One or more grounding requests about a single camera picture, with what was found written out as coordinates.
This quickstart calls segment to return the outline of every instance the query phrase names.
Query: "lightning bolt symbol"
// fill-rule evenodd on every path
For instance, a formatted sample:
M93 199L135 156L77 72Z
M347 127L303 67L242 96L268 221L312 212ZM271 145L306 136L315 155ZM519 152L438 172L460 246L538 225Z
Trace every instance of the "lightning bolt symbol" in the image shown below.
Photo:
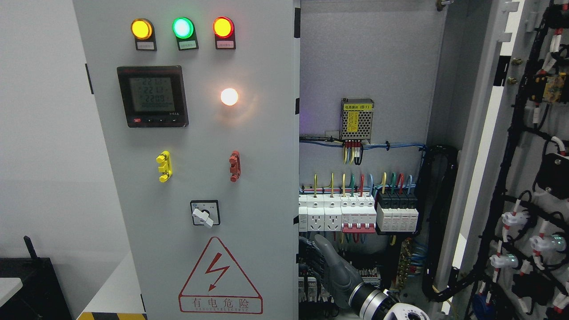
M215 271L223 270L223 271L220 273L219 277L217 277L217 280L216 280L214 283L212 283L212 284L209 285L209 290L208 290L208 292L210 292L211 290L215 289L215 287L216 287L215 284L219 281L219 279L221 279L221 277L223 277L223 274L224 274L225 272L227 272L227 269L229 269L229 266L222 266L221 268L212 269L213 266L215 265L215 263L219 260L219 258L221 258L221 253L218 252L218 253L215 255L215 257L213 258L212 263L209 264L208 269L205 271L205 274L208 274L208 273L212 273L212 272L215 272Z

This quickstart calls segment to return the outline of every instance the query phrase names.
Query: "power supply label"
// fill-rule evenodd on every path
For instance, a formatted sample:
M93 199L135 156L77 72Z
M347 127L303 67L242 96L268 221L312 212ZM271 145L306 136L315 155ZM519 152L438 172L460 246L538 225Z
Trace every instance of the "power supply label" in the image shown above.
M348 112L348 126L346 128L347 132L357 132L357 125L360 122L360 112L359 111L349 111Z
M373 111L373 104L371 103L344 104L344 111Z

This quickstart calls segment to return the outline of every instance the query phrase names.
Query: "green indicator light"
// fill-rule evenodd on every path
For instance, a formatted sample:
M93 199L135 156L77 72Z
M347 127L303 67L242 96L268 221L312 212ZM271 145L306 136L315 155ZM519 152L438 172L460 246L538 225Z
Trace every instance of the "green indicator light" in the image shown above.
M193 23L185 17L176 18L172 23L172 31L180 39L188 39L193 35Z

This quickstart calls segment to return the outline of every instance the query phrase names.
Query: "antenna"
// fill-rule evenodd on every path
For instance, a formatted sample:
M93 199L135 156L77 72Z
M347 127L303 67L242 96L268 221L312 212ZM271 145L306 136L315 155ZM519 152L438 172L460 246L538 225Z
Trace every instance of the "antenna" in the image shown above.
M30 257L32 258L32 260L37 260L38 255L35 253L34 245L30 237L24 236L24 242L26 243L26 247L28 248L28 252L30 253Z

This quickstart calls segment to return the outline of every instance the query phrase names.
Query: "yellow indicator light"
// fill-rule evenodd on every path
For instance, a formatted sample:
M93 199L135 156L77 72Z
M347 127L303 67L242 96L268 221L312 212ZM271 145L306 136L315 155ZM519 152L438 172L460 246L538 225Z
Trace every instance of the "yellow indicator light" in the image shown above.
M235 89L227 88L221 91L221 102L224 105L232 106L237 103L237 100L239 100L239 94Z
M213 32L220 38L229 38L234 29L233 21L227 17L219 17L213 21Z
M152 36L152 24L146 19L134 19L130 29L138 40L146 40Z

